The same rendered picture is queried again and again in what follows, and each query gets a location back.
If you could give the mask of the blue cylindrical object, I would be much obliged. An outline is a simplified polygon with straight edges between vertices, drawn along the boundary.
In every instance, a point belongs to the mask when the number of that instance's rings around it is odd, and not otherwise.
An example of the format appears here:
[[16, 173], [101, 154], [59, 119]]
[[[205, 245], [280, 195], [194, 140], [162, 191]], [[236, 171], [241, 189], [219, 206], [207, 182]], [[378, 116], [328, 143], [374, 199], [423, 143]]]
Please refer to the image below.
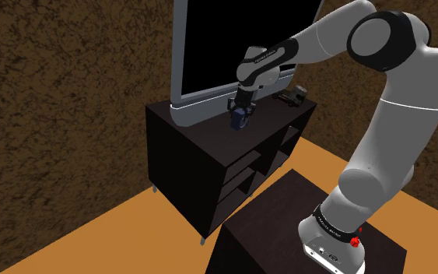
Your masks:
[[237, 108], [231, 114], [230, 127], [236, 131], [245, 128], [248, 125], [249, 117], [247, 111], [243, 108]]

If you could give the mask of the dark tv cabinet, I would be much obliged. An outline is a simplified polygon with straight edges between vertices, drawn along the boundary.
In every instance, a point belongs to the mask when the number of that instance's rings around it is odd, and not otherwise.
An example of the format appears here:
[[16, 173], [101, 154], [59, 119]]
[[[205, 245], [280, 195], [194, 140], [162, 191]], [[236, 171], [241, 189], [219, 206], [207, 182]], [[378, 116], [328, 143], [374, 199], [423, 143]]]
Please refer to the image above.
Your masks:
[[290, 157], [316, 103], [257, 101], [246, 128], [220, 114], [177, 126], [170, 102], [145, 108], [149, 180], [206, 239]]

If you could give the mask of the dark robot stand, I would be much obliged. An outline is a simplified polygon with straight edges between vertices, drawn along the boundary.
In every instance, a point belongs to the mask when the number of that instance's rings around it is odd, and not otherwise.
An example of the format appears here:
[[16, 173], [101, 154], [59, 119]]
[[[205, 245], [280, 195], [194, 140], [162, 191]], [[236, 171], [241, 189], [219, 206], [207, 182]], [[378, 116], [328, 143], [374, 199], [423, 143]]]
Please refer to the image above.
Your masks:
[[326, 196], [290, 170], [223, 223], [205, 274], [347, 274], [341, 252], [305, 248], [298, 233]]

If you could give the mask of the grey framed television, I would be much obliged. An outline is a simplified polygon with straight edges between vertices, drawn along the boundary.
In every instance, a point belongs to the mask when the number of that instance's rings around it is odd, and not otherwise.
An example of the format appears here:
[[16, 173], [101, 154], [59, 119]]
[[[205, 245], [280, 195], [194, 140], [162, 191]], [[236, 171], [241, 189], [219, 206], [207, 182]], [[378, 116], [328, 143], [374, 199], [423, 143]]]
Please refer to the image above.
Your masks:
[[[226, 113], [236, 70], [250, 46], [262, 52], [312, 25], [324, 0], [173, 0], [170, 114], [188, 127]], [[285, 89], [296, 71], [254, 91], [252, 102]]]

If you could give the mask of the grey toy truck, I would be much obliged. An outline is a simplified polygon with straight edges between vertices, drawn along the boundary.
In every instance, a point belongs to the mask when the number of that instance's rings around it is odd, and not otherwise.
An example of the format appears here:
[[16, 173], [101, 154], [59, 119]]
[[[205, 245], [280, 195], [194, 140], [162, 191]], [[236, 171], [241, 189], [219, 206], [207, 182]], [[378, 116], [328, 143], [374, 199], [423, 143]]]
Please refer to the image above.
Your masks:
[[298, 107], [307, 96], [307, 90], [302, 86], [294, 86], [291, 90], [281, 90], [272, 94], [272, 99], [280, 99], [289, 107]]

